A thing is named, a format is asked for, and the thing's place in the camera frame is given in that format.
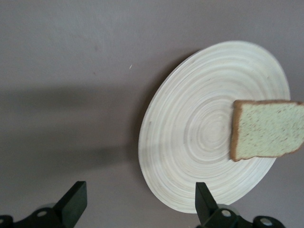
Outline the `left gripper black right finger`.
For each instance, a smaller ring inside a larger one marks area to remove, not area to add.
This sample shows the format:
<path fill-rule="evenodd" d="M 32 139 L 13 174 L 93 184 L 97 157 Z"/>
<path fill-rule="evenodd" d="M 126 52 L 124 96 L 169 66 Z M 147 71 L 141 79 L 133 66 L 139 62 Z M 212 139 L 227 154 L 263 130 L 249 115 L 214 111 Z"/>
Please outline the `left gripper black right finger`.
<path fill-rule="evenodd" d="M 252 222 L 242 218 L 233 210 L 219 207 L 206 183 L 197 182 L 195 209 L 200 221 L 199 228 L 283 228 L 279 220 L 268 216 L 257 216 Z"/>

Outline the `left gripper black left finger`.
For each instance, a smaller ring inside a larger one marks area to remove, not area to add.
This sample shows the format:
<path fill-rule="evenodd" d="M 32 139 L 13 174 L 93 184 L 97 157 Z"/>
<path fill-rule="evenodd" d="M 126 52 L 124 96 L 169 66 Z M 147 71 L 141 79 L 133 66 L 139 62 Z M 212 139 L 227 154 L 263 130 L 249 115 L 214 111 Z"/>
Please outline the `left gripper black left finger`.
<path fill-rule="evenodd" d="M 52 207 L 35 210 L 15 222 L 10 215 L 0 216 L 2 228 L 73 228 L 87 207 L 87 186 L 77 181 Z"/>

